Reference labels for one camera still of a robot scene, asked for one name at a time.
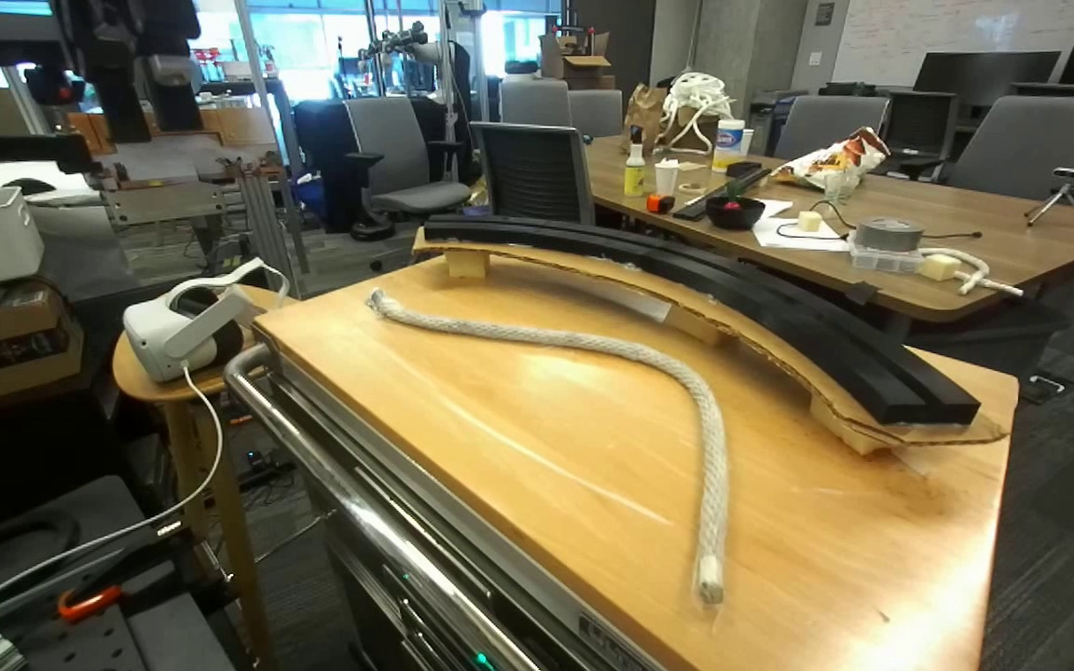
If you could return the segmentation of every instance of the conference table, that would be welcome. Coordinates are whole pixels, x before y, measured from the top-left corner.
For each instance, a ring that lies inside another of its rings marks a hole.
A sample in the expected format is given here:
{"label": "conference table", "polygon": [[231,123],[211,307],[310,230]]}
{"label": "conference table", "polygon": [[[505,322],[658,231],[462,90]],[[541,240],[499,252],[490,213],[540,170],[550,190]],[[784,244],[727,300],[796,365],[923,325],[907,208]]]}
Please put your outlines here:
{"label": "conference table", "polygon": [[[890,311],[891,330],[908,331],[911,320],[949,322],[976,313],[996,305],[1005,293],[976,288],[960,296],[959,281],[933,281],[916,275],[898,275],[890,272],[861,271],[852,266],[852,257],[841,251],[785,250],[759,246],[752,232],[721,230],[707,218],[686,221],[669,214],[659,216],[648,211],[644,195],[624,194],[624,161],[627,151],[622,137],[599,137],[585,148],[591,190],[594,202],[600,207],[614,209],[636,220],[659,227],[685,237],[692,245],[710,247],[721,253],[746,259],[755,264],[774,268],[788,276],[814,281],[837,292],[847,292],[853,286],[868,283],[876,288],[871,302]],[[645,190],[655,184],[653,164],[648,161]],[[710,170],[710,157],[697,154],[670,152],[666,158],[707,164],[703,169],[679,174],[682,184],[702,184],[707,191],[722,187],[723,174]],[[781,159],[750,157],[767,169],[783,164]],[[798,187],[770,180],[767,186],[750,192],[754,199],[771,199],[794,203],[781,217],[797,216],[801,209],[813,207],[823,199],[817,188]],[[694,195],[679,192],[674,209],[683,207]],[[876,216],[900,218],[919,224],[929,234],[981,232],[981,237],[956,237],[937,240],[931,246],[955,247],[984,259],[989,264],[990,279],[1021,288],[1036,288],[1064,279],[1074,273],[1074,211],[1070,207],[1056,207],[1028,227],[1022,214],[1035,206],[1035,201],[1014,199],[1010,195],[985,194],[963,188],[937,184],[908,181],[883,175],[866,175],[840,214],[853,225]],[[846,233],[829,209],[819,208],[832,229]]]}

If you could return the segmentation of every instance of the orange clip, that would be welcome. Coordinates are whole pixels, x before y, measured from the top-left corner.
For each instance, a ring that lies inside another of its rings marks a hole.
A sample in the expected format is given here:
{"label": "orange clip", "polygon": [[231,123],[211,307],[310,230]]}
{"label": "orange clip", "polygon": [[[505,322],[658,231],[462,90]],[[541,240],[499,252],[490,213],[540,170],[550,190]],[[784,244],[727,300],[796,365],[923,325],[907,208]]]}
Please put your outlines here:
{"label": "orange clip", "polygon": [[69,596],[73,595],[73,590],[70,589],[60,595],[60,599],[56,602],[56,611],[60,614],[60,618],[64,619],[69,624],[73,625],[76,622],[81,622],[90,615],[95,615],[96,612],[105,611],[105,609],[114,606],[118,602],[119,598],[122,598],[124,587],[118,585],[111,585],[97,595],[87,598],[84,602],[73,603],[69,606]]}

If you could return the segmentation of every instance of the braided rope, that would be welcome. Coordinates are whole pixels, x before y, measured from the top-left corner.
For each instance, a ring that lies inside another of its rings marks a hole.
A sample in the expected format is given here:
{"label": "braided rope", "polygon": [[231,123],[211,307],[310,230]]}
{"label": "braided rope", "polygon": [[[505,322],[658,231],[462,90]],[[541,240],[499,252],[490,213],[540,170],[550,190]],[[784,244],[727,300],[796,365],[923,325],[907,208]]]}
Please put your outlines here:
{"label": "braided rope", "polygon": [[724,415],[711,388],[686,364],[666,356],[653,348],[637,342],[605,338],[571,331],[551,331],[524,326],[507,326],[503,323],[468,321],[434,317],[405,309],[398,302],[375,289],[367,298],[367,307],[386,319],[409,324],[418,329],[455,333],[460,336],[476,336],[491,340],[551,345],[557,348],[572,348],[601,352],[606,355],[622,356],[662,370],[677,379],[690,392],[698,406],[699,421],[703,435],[703,499],[700,502],[697,572],[695,575],[698,594],[703,602],[716,606],[724,602],[724,543],[728,531],[728,453],[727,438],[724,437]]}

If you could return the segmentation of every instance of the office chair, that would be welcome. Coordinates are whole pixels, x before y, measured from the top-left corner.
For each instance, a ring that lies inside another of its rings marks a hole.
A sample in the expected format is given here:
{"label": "office chair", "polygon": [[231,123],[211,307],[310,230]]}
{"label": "office chair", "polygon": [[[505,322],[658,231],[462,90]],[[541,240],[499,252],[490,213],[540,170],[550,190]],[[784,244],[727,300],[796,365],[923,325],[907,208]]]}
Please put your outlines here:
{"label": "office chair", "polygon": [[504,123],[571,126],[570,90],[562,79],[506,79],[499,84]]}
{"label": "office chair", "polygon": [[619,89],[570,90],[570,120],[583,135],[623,135],[624,94]]}
{"label": "office chair", "polygon": [[362,188],[364,219],[350,227],[355,240],[395,233],[392,216],[425,220],[465,203],[470,189],[456,181],[430,181],[430,152],[444,154],[449,176],[459,142],[425,141],[408,98],[359,98],[346,102],[358,151],[346,154]]}
{"label": "office chair", "polygon": [[989,110],[945,183],[1040,201],[1064,184],[1053,174],[1057,169],[1074,170],[1074,98],[1006,96]]}
{"label": "office chair", "polygon": [[955,93],[933,90],[891,90],[889,98],[889,116],[882,140],[891,156],[873,173],[900,172],[916,181],[933,166],[938,180],[956,138],[958,98]]}
{"label": "office chair", "polygon": [[494,216],[594,225],[583,136],[572,128],[470,123]]}
{"label": "office chair", "polygon": [[780,159],[796,159],[844,140],[857,128],[881,131],[889,98],[798,96],[773,148]]}
{"label": "office chair", "polygon": [[1074,97],[1074,84],[1049,84],[1048,82],[1012,82],[1010,92],[1014,96],[1060,96]]}

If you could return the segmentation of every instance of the chip bag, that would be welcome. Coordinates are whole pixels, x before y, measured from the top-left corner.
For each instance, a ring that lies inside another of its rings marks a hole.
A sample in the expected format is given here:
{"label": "chip bag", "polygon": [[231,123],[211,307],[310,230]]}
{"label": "chip bag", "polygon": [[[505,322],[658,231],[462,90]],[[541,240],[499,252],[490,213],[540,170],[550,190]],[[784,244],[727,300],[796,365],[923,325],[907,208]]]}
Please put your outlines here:
{"label": "chip bag", "polygon": [[838,180],[856,187],[865,174],[881,165],[889,156],[889,148],[869,127],[862,127],[845,140],[826,149],[815,149],[804,157],[788,161],[770,173],[775,181],[801,184],[826,191],[828,184]]}

